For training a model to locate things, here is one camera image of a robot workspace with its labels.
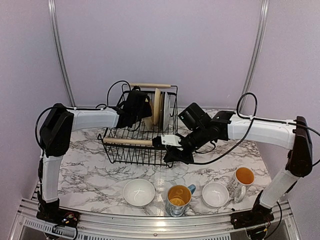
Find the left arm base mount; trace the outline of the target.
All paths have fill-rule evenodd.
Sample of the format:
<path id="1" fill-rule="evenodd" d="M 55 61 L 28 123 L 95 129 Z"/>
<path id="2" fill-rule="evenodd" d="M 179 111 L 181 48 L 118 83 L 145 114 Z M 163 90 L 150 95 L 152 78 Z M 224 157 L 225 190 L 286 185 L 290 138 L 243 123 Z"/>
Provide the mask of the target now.
<path id="1" fill-rule="evenodd" d="M 52 212 L 39 210 L 36 214 L 36 218 L 57 226 L 76 228 L 78 226 L 80 213 L 78 211 L 71 211 L 62 208 Z"/>

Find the cream bird pattern plate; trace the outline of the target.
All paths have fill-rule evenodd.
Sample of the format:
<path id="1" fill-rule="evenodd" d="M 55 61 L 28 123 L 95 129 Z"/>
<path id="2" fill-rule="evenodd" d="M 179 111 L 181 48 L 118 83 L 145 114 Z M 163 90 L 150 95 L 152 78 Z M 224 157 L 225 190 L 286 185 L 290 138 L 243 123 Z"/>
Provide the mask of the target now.
<path id="1" fill-rule="evenodd" d="M 152 131 L 153 130 L 153 120 L 152 120 L 152 118 L 151 117 L 146 117 L 146 118 L 144 118 L 143 119 L 143 122 L 144 122 L 144 125 L 145 125 L 145 127 L 146 127 L 146 129 L 148 130 L 148 131 Z"/>

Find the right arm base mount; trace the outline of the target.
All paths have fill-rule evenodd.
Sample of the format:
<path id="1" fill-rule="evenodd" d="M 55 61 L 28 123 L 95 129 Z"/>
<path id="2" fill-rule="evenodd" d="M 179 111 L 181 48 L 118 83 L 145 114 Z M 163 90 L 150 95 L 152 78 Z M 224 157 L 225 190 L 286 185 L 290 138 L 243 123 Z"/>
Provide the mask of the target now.
<path id="1" fill-rule="evenodd" d="M 235 230 L 270 223 L 274 219 L 275 217 L 270 211 L 261 212 L 247 210 L 234 212 L 230 215 L 230 222 Z"/>

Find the grey reindeer plate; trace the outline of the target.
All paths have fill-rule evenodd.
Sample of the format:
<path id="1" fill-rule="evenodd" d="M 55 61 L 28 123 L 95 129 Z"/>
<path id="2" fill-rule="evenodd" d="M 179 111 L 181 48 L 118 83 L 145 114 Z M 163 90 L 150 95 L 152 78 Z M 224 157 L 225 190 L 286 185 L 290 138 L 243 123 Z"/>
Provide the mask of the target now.
<path id="1" fill-rule="evenodd" d="M 160 109 L 159 109 L 159 127 L 164 128 L 164 104 L 165 104 L 165 92 L 161 92 L 160 96 Z"/>

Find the black wire dish rack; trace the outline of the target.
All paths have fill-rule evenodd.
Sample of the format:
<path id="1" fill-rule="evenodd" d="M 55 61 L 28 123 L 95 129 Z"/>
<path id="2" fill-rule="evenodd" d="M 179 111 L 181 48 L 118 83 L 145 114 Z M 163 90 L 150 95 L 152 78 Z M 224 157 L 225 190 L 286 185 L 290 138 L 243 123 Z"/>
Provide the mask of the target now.
<path id="1" fill-rule="evenodd" d="M 178 132 L 178 86 L 159 86 L 161 92 L 167 92 L 170 99 L 170 119 L 166 131 L 157 125 L 148 131 L 144 120 L 135 123 L 133 127 L 106 128 L 104 134 L 99 134 L 97 139 L 103 144 L 109 161 L 114 163 L 137 164 L 148 166 L 173 167 L 173 163 L 164 162 L 167 153 L 163 147 L 153 147 L 142 141 L 151 141 L 160 135 L 174 135 Z"/>

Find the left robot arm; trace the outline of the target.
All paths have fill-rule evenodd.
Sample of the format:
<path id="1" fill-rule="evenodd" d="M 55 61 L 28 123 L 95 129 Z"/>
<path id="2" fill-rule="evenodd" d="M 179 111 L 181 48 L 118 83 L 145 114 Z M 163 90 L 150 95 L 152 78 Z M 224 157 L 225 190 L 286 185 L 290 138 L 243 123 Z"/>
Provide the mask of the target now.
<path id="1" fill-rule="evenodd" d="M 152 116 L 150 97 L 140 90 L 131 90 L 125 101 L 103 108 L 66 107 L 61 103 L 45 110 L 48 114 L 35 129 L 42 150 L 38 177 L 41 184 L 38 200 L 40 211 L 53 223 L 63 219 L 58 197 L 58 180 L 62 159 L 70 147 L 73 131 L 91 128 L 131 128 Z"/>

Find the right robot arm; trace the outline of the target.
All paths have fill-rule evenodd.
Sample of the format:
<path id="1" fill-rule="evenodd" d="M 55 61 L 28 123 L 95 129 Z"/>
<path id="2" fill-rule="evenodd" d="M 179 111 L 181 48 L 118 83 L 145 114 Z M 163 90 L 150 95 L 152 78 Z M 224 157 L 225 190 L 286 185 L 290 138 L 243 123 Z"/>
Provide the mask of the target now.
<path id="1" fill-rule="evenodd" d="M 300 178 L 313 169 L 312 141 L 306 119 L 275 120 L 242 116 L 238 111 L 219 111 L 210 117 L 196 103 L 192 103 L 179 116 L 190 130 L 186 136 L 163 134 L 160 143 L 166 147 L 165 162 L 194 163 L 193 153 L 209 142 L 244 140 L 271 144 L 287 149 L 285 167 L 257 196 L 251 210 L 232 214 L 231 221 L 258 224 L 273 220 L 272 208 L 278 199 L 288 193 Z"/>

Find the pale yellow round plate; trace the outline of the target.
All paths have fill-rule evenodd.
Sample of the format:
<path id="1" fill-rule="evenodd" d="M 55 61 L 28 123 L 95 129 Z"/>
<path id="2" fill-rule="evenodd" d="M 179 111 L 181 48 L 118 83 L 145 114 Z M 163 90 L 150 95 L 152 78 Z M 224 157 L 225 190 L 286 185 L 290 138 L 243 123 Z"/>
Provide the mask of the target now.
<path id="1" fill-rule="evenodd" d="M 160 103 L 161 103 L 161 91 L 156 88 L 154 93 L 154 105 L 153 105 L 153 124 L 157 125 L 160 119 Z"/>

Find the red and teal plate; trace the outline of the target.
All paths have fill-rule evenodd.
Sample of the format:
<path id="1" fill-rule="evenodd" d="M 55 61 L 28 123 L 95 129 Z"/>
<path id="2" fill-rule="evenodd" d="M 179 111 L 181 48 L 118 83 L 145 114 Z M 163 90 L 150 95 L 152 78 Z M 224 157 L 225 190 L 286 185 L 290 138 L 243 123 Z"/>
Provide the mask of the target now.
<path id="1" fill-rule="evenodd" d="M 170 122 L 170 98 L 167 92 L 164 93 L 163 103 L 163 131 L 166 131 Z"/>

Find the large white bowl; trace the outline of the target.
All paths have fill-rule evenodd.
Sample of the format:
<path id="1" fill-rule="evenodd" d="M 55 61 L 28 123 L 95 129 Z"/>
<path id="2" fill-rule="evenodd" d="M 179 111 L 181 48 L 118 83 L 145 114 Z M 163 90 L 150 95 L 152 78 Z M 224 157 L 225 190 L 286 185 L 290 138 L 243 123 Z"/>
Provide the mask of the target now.
<path id="1" fill-rule="evenodd" d="M 129 205 L 141 208 L 153 201 L 156 190 L 148 180 L 137 178 L 130 180 L 124 186 L 122 194 Z"/>

